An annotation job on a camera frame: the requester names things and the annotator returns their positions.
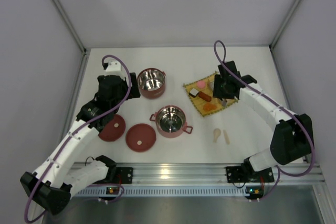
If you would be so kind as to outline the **black sushi roll with orange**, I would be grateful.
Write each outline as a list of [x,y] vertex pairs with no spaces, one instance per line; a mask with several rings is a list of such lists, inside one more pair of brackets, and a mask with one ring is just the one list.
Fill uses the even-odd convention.
[[214,90],[214,81],[208,81],[208,83],[207,83],[207,87],[210,89],[210,90]]

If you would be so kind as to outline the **brown eel slice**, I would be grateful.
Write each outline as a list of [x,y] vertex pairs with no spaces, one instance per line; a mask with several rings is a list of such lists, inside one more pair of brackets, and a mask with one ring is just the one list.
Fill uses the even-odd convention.
[[212,100],[212,97],[202,91],[200,91],[198,93],[198,97],[201,98],[202,100],[206,101],[206,102],[211,102]]

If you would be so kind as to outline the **pink round cake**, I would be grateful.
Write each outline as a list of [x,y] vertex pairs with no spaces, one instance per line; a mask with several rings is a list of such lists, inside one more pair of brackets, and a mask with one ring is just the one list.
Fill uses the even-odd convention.
[[203,89],[206,87],[206,83],[204,81],[199,81],[197,83],[197,87],[200,88],[200,89]]

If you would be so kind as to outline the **black white sushi roll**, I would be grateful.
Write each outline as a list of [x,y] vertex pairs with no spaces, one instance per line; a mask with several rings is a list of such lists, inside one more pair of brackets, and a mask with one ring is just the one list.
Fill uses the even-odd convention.
[[197,97],[198,94],[199,94],[199,91],[198,91],[197,89],[195,89],[195,88],[192,88],[192,89],[189,91],[189,96],[191,96],[191,97],[193,97],[193,98]]

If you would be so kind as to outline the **metal tongs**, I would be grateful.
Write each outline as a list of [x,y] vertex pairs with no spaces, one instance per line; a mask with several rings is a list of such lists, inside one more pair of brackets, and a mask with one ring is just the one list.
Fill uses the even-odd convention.
[[222,99],[223,103],[221,104],[222,107],[226,107],[227,106],[227,99],[224,98],[224,94],[225,94],[225,82],[218,82],[217,84],[214,81],[214,90],[212,92],[212,97],[216,98],[216,99]]

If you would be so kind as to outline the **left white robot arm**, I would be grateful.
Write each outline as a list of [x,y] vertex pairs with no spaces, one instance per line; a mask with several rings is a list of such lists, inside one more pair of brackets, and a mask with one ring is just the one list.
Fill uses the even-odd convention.
[[126,78],[115,74],[97,77],[98,92],[83,105],[67,135],[34,172],[25,172],[20,182],[29,197],[52,215],[61,213],[73,196],[92,184],[117,182],[117,164],[100,155],[85,167],[70,169],[86,146],[97,136],[110,141],[125,131],[125,121],[117,114],[128,99],[139,98],[136,74]]

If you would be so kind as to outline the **dark red steel-lined pot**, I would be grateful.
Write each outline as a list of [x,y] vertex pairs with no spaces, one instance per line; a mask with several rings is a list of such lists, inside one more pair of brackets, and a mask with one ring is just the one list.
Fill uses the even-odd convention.
[[138,74],[137,83],[143,97],[156,99],[165,91],[166,74],[157,68],[147,68]]

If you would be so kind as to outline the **orange fried food piece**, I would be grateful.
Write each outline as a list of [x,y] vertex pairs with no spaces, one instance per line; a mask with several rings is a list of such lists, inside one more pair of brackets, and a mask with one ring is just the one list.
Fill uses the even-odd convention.
[[217,109],[217,105],[212,104],[212,103],[206,103],[203,105],[204,112],[209,112],[209,111],[216,110],[216,109]]

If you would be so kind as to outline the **dark red lid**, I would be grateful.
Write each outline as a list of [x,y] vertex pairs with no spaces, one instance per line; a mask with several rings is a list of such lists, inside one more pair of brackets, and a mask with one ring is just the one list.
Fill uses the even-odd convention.
[[135,152],[148,151],[156,142],[156,132],[148,124],[140,123],[132,126],[126,133],[127,146]]
[[98,134],[98,137],[105,142],[115,142],[125,132],[126,123],[122,116],[115,114],[104,129]]

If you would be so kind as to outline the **dark red lid right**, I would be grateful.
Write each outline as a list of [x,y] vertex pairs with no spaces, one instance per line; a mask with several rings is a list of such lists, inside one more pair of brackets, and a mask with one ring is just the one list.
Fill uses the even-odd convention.
[[156,142],[156,132],[148,124],[140,123],[132,126],[126,133],[127,146],[135,152],[148,151]]

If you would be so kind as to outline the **cream small spoon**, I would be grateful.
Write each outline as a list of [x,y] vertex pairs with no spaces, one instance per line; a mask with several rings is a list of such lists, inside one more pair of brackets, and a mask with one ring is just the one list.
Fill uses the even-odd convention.
[[213,130],[213,142],[216,143],[218,138],[220,137],[221,135],[221,130],[216,128]]

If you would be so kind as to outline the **left black base bracket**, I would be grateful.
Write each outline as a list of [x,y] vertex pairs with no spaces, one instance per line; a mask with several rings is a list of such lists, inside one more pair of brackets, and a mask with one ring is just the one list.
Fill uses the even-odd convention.
[[132,184],[133,167],[117,167],[115,179],[119,184]]

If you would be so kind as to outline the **black base bracket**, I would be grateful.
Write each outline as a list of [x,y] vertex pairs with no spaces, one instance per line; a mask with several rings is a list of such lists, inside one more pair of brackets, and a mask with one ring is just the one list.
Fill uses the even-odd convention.
[[133,167],[117,167],[115,179],[119,184],[132,184]]
[[244,183],[246,182],[246,174],[241,166],[227,166],[225,167],[226,177],[229,183]]

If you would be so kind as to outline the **aluminium mounting rail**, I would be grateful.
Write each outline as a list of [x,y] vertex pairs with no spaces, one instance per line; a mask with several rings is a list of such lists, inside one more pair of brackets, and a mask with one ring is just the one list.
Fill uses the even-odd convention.
[[258,182],[234,182],[227,164],[131,164],[120,169],[125,177],[122,188],[111,184],[94,185],[77,193],[77,197],[184,197],[184,196],[250,196],[262,186],[269,190],[280,186],[315,186],[324,183],[319,165],[302,177],[291,177],[273,168]]

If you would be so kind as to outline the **right black base bracket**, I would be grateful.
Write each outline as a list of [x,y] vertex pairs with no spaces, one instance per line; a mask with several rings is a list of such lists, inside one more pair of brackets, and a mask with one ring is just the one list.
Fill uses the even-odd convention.
[[229,183],[244,183],[246,182],[246,174],[241,166],[227,166],[225,167],[226,177]]

